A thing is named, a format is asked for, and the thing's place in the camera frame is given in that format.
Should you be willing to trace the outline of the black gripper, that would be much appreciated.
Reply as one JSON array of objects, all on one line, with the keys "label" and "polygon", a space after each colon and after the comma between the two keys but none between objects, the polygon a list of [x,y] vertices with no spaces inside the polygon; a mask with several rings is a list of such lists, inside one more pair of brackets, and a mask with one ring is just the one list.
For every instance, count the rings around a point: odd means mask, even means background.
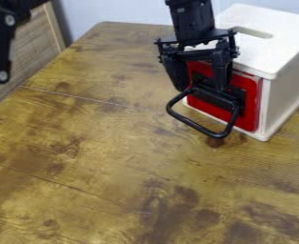
[{"label": "black gripper", "polygon": [[234,29],[218,29],[211,0],[166,0],[175,36],[155,42],[159,59],[175,88],[183,92],[190,86],[187,61],[211,61],[216,91],[223,92],[231,82],[233,59],[239,56]]}]

